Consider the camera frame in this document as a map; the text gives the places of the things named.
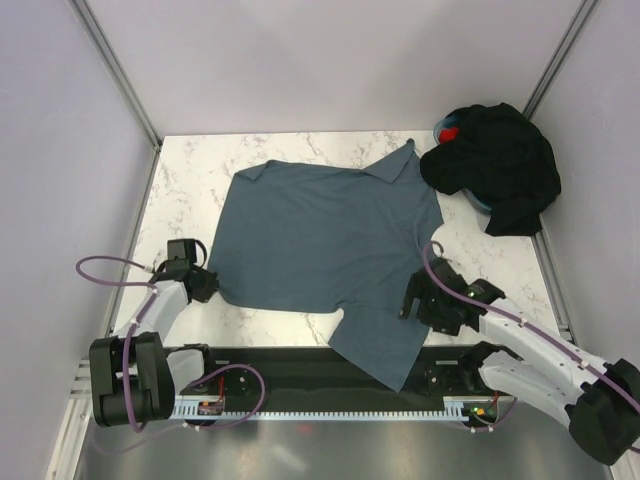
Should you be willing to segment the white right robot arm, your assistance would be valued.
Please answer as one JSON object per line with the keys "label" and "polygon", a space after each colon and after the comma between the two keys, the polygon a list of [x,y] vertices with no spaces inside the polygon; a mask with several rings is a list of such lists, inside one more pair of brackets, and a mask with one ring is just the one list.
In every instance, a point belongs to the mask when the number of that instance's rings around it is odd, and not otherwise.
{"label": "white right robot arm", "polygon": [[441,257],[409,279],[400,317],[434,330],[486,336],[463,356],[458,381],[515,397],[555,419],[591,458],[614,465],[639,439],[639,370],[610,363],[538,325],[484,280],[468,283]]}

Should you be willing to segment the grey-blue t shirt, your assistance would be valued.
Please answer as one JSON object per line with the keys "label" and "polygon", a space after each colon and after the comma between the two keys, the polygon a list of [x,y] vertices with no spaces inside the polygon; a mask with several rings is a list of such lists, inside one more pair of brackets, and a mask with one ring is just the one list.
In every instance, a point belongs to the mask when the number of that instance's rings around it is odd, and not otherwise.
{"label": "grey-blue t shirt", "polygon": [[234,175],[208,267],[229,304],[341,312],[330,347],[399,391],[429,332],[405,291],[442,222],[413,141],[362,169],[271,160]]}

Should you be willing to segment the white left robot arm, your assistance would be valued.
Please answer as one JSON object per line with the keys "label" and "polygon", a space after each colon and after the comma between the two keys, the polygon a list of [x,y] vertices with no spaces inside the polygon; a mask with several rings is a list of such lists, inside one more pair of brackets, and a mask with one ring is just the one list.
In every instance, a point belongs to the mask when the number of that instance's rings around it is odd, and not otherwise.
{"label": "white left robot arm", "polygon": [[101,427],[128,425],[140,432],[146,424],[171,416],[175,396],[186,385],[198,393],[211,392],[218,385],[220,371],[203,359],[204,345],[164,345],[186,307],[212,299],[218,275],[204,268],[206,247],[192,238],[168,241],[166,258],[154,267],[119,259],[146,274],[131,281],[101,280],[84,271],[87,263],[108,258],[83,258],[76,271],[100,285],[140,288],[144,296],[120,328],[89,348],[93,417]]}

